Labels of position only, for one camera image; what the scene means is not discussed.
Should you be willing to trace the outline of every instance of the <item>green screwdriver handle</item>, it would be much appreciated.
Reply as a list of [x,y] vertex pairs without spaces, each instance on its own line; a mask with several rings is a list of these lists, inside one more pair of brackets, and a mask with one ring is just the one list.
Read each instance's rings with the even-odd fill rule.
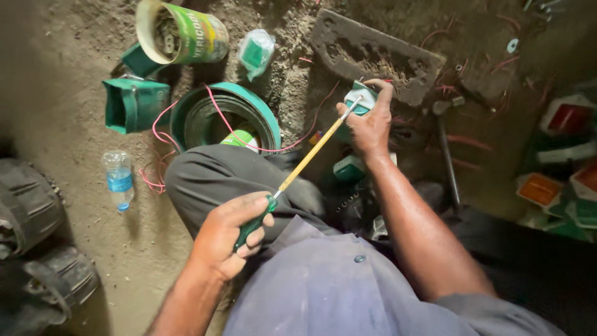
[[268,213],[271,213],[274,209],[276,209],[278,201],[276,201],[276,199],[270,195],[266,195],[265,197],[268,200],[267,209],[265,209],[265,211],[261,215],[259,215],[259,217],[253,218],[252,220],[246,222],[241,226],[241,233],[238,235],[238,239],[234,244],[233,252],[236,252],[238,248],[244,245],[247,242],[247,237],[249,236],[249,234],[257,230],[261,226],[261,224],[263,223],[263,218]]

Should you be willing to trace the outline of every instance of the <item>screwdriver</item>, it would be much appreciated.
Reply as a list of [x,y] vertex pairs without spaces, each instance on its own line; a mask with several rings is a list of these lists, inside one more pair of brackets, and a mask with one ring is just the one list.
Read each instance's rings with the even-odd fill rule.
[[286,188],[288,188],[290,183],[292,183],[292,181],[294,181],[294,179],[305,168],[305,166],[307,166],[307,163],[309,163],[311,161],[311,159],[315,156],[315,154],[317,154],[317,152],[319,152],[321,147],[323,147],[325,145],[327,140],[329,138],[331,138],[331,136],[336,132],[338,127],[340,127],[340,125],[342,125],[344,120],[350,115],[352,110],[354,110],[356,108],[357,104],[361,101],[361,99],[363,99],[363,96],[359,96],[355,100],[355,102],[352,103],[352,105],[346,110],[346,112],[344,112],[342,117],[338,118],[338,120],[336,120],[336,122],[332,125],[332,127],[330,127],[330,129],[327,132],[325,132],[324,136],[321,137],[321,139],[319,140],[317,145],[315,145],[315,147],[313,147],[313,149],[311,149],[309,151],[307,156],[304,157],[304,159],[298,164],[298,166],[293,170],[293,172],[290,173],[290,175],[288,175],[286,180],[284,180],[282,185],[280,185],[280,187],[278,188],[278,191],[273,196],[266,195],[266,198],[268,200],[267,208],[261,215],[259,215],[259,217],[253,218],[252,220],[246,222],[245,224],[243,224],[241,226],[241,233],[239,234],[238,239],[236,240],[236,243],[234,244],[234,249],[233,249],[234,252],[236,252],[236,250],[238,250],[238,248],[240,248],[242,245],[244,245],[247,242],[247,237],[249,236],[249,234],[251,232],[255,231],[256,229],[258,229],[261,226],[261,223],[263,222],[263,218],[268,213],[271,213],[272,211],[274,211],[274,209],[276,209],[276,206],[278,205],[278,201],[276,200],[276,198],[278,198],[278,196],[280,196],[280,194],[284,190],[286,190]]

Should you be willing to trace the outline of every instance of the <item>plastic bag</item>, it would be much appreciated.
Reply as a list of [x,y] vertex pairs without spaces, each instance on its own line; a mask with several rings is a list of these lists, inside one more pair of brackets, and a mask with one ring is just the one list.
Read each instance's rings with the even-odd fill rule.
[[276,38],[269,35],[264,29],[251,30],[242,39],[236,56],[247,69],[247,78],[250,82],[267,69],[275,44]]

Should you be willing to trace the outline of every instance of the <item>gray shirt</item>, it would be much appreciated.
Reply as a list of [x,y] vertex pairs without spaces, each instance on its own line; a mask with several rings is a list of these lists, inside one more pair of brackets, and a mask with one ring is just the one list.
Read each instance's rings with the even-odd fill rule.
[[325,236],[296,216],[245,285],[224,335],[563,335],[486,295],[420,301],[386,257],[353,234]]

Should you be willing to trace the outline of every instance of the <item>bottle label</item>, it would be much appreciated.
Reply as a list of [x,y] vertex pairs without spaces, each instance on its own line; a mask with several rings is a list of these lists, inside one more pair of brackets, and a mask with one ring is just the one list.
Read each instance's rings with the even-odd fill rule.
[[133,177],[130,174],[121,179],[111,178],[110,174],[106,174],[106,180],[108,182],[108,190],[115,193],[123,193],[133,187]]

